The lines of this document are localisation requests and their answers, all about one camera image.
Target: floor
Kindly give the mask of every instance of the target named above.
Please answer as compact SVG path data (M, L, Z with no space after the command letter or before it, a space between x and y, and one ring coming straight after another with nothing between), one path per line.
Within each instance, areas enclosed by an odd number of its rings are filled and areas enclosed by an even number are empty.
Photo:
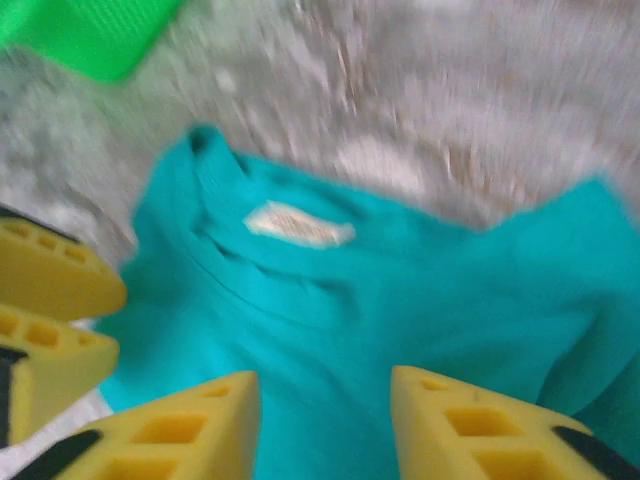
M0 57L0 202L118 264L154 158L206 121L476 228L598 173L638 214L639 27L635 0L191 0L117 88ZM106 413L91 394L0 479Z

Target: fabric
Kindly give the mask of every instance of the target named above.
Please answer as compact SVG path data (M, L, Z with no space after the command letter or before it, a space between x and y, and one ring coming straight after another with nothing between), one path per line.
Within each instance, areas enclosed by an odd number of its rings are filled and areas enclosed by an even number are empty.
M352 235L318 248L252 231L269 202ZM134 228L129 305L98 325L121 346L102 393L121 411L258 371L257 480L398 478L399 364L584 418L640 464L640 239L598 180L477 233L198 127Z

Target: black stripe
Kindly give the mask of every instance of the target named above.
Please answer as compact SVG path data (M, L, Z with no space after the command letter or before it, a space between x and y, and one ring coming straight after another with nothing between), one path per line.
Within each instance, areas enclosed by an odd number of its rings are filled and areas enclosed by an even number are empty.
M53 480L100 439L99 430L86 430L60 440L10 480Z
M73 237L73 236L69 235L68 233L61 232L60 230L57 230L57 229L53 228L50 225L46 225L46 224L36 220L33 217L30 217L30 216L26 215L24 213L20 213L20 212L17 212L15 210L12 210L9 207L7 207L6 205L0 204L0 218L19 218L21 220L26 220L27 222L31 222L34 225L38 225L39 227L50 231L54 235L58 235L59 237L66 238L67 240L69 240L69 241L71 241L73 243L77 243L77 244L81 243L80 240L78 240L76 237Z
M567 427L553 427L553 432L606 478L640 480L640 471L597 438Z
M9 446L11 428L11 384L13 365L29 355L22 350L0 347L0 448Z

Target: white label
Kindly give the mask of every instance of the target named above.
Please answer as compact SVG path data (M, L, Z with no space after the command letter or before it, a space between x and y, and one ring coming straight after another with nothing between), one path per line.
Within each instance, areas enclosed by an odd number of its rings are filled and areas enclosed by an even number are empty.
M268 235L291 243L313 248L331 248L344 245L356 236L349 223L321 220L284 203L268 202L254 210L244 221L256 235Z

